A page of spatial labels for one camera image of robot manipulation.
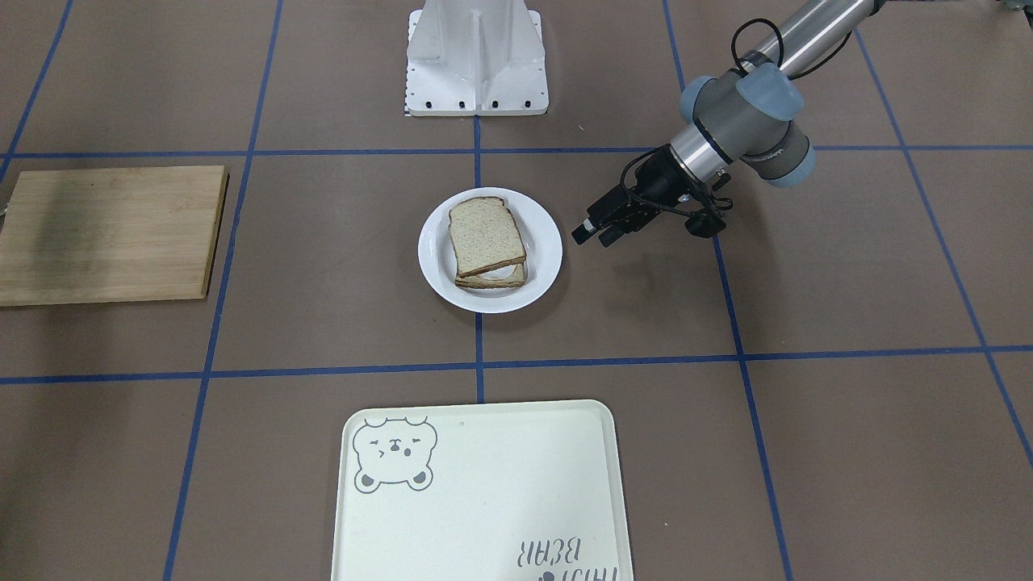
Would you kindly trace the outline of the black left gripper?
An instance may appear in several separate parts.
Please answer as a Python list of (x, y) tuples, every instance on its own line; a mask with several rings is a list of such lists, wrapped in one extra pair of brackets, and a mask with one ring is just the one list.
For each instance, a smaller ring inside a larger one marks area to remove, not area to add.
[(589, 206), (588, 221), (571, 232), (572, 239), (583, 245), (597, 234), (608, 248), (664, 212), (682, 215), (676, 207), (698, 191), (700, 183), (676, 160), (674, 148), (662, 144), (625, 165), (616, 186)]

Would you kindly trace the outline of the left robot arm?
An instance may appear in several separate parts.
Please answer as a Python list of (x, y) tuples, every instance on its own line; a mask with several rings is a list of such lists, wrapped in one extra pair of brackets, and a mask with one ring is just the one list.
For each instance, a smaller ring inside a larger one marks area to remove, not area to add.
[(730, 198), (718, 191), (737, 161), (777, 187), (793, 187), (816, 165), (810, 137), (799, 128), (804, 99), (796, 80), (829, 62), (857, 26), (878, 14), (881, 1), (808, 1), (741, 54), (721, 77), (698, 77), (683, 89), (681, 132), (622, 170), (615, 187), (592, 203), (573, 231), (582, 245), (597, 236), (611, 246), (662, 213), (679, 215), (691, 236), (713, 238), (726, 228)]

